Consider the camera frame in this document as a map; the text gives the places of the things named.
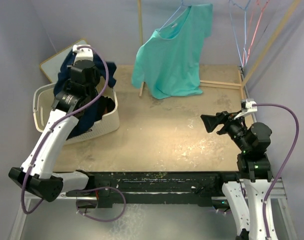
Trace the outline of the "blue wire hanger navy shirt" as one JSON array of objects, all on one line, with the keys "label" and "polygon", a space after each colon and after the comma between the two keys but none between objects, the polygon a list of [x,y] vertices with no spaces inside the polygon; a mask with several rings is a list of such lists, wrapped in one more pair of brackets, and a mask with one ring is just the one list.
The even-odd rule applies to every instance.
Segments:
[{"label": "blue wire hanger navy shirt", "polygon": [[236,45],[236,52],[241,67],[244,67],[248,63],[246,57],[246,47],[248,34],[248,11],[251,2],[251,0],[228,1],[228,13]]}]

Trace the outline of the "navy blue t shirt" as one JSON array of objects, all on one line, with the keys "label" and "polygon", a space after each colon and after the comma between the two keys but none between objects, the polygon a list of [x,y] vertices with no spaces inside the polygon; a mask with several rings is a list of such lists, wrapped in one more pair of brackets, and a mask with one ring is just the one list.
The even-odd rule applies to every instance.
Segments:
[{"label": "navy blue t shirt", "polygon": [[107,86],[110,88],[116,84],[113,77],[117,69],[115,63],[104,63],[97,54],[93,55],[93,61],[79,60],[73,64],[74,60],[75,54],[70,51],[60,67],[58,80],[53,90],[55,109],[71,113],[88,106],[74,115],[78,118],[78,123],[67,137],[68,139],[86,133],[97,122],[95,119],[98,100],[92,105],[89,103],[97,96],[99,98],[102,96],[96,89],[100,78],[108,78]]}]

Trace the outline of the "pink wire hanger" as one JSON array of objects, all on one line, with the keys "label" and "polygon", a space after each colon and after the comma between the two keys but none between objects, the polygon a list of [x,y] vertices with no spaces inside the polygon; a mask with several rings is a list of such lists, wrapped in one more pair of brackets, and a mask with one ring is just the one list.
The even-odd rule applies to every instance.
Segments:
[{"label": "pink wire hanger", "polygon": [[248,8],[244,11],[245,16],[245,40],[243,50],[249,56],[259,32],[259,28],[270,0],[250,0]]}]

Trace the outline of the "black printed t shirt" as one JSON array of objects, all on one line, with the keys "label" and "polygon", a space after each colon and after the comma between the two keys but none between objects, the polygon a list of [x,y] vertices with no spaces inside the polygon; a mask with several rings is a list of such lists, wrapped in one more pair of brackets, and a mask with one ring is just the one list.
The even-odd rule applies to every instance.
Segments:
[{"label": "black printed t shirt", "polygon": [[100,121],[103,117],[103,115],[106,115],[110,112],[112,112],[115,109],[115,102],[107,96],[101,96],[97,100],[97,112],[95,121]]}]

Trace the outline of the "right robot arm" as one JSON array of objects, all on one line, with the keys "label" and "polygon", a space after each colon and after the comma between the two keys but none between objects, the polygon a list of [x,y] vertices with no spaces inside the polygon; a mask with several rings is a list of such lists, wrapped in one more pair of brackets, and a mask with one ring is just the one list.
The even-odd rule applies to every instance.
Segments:
[{"label": "right robot arm", "polygon": [[214,183],[215,192],[228,201],[236,225],[236,239],[276,240],[270,198],[273,174],[266,154],[272,130],[261,122],[247,127],[243,112],[203,114],[201,119],[208,133],[222,125],[217,134],[229,135],[240,149],[237,167],[242,180],[222,178]]}]

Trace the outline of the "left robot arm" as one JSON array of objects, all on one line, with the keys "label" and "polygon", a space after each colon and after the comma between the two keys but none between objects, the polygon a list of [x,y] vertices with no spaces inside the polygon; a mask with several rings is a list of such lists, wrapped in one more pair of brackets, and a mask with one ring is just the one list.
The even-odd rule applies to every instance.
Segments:
[{"label": "left robot arm", "polygon": [[55,162],[68,136],[94,99],[100,72],[91,60],[78,60],[70,67],[70,78],[53,101],[50,115],[39,140],[21,167],[12,167],[9,178],[23,193],[29,192],[47,202],[62,192],[78,190],[83,196],[95,191],[87,174],[75,172],[54,174]]}]

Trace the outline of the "teal green t shirt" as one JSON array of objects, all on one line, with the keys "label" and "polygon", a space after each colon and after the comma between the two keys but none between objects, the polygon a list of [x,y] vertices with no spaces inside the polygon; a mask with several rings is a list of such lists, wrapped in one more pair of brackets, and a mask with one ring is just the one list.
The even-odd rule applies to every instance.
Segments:
[{"label": "teal green t shirt", "polygon": [[201,95],[200,59],[212,34],[213,8],[211,3],[190,5],[157,28],[136,54],[132,85],[145,83],[158,100]]}]

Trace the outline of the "cream plastic laundry basket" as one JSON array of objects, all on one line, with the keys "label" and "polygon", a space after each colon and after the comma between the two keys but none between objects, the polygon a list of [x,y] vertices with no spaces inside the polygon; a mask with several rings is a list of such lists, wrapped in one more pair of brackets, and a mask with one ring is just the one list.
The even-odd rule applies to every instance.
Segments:
[{"label": "cream plastic laundry basket", "polygon": [[[33,95],[32,112],[34,124],[37,131],[43,132],[52,109],[54,101],[54,86],[55,83],[50,83],[38,88]],[[84,134],[68,139],[67,145],[87,141],[116,131],[120,127],[120,119],[118,113],[118,99],[116,92],[111,87],[106,87],[104,97],[112,99],[115,103],[115,108],[102,116],[102,119],[96,121],[93,126]]]}]

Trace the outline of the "wooden clothes rack frame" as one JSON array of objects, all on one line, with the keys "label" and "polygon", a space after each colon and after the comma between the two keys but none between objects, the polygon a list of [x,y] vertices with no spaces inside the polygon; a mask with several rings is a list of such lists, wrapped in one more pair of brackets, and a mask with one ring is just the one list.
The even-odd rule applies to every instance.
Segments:
[{"label": "wooden clothes rack frame", "polygon": [[270,50],[271,46],[278,38],[286,24],[288,23],[290,17],[293,15],[299,4],[301,3],[300,0],[293,0],[290,6],[288,7],[286,13],[283,15],[282,19],[280,20],[279,24],[275,28],[274,32],[268,39],[268,42],[265,44],[264,49],[260,52],[260,55],[257,57],[254,65],[251,69],[247,72],[245,78],[242,78],[241,72],[238,72],[239,76],[239,83],[230,83],[230,82],[220,82],[220,81],[208,81],[208,80],[201,80],[201,86],[203,87],[213,87],[213,88],[226,88],[226,89],[237,89],[239,88],[241,97],[244,97],[244,88],[252,77],[253,73],[256,71],[257,67],[260,65],[264,57],[266,56],[267,52]]}]

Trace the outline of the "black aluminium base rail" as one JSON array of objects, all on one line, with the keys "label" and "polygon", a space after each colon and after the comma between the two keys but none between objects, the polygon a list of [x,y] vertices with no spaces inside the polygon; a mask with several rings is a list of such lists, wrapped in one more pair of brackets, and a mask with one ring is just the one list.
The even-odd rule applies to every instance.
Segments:
[{"label": "black aluminium base rail", "polygon": [[94,197],[97,194],[99,208],[110,208],[123,202],[210,207],[213,200],[224,196],[223,183],[242,180],[241,174],[235,171],[76,171],[89,177],[86,187],[64,191],[59,196]]}]

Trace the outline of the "small whiteboard wooden frame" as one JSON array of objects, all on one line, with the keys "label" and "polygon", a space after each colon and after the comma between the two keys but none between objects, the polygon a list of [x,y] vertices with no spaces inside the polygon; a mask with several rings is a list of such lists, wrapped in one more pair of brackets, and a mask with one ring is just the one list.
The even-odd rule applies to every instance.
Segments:
[{"label": "small whiteboard wooden frame", "polygon": [[60,72],[60,68],[68,53],[73,49],[74,45],[87,45],[88,42],[86,39],[82,38],[68,47],[60,50],[55,55],[51,56],[47,60],[43,61],[39,68],[44,73],[44,75],[48,78],[51,83],[56,83],[58,80],[58,73]]}]

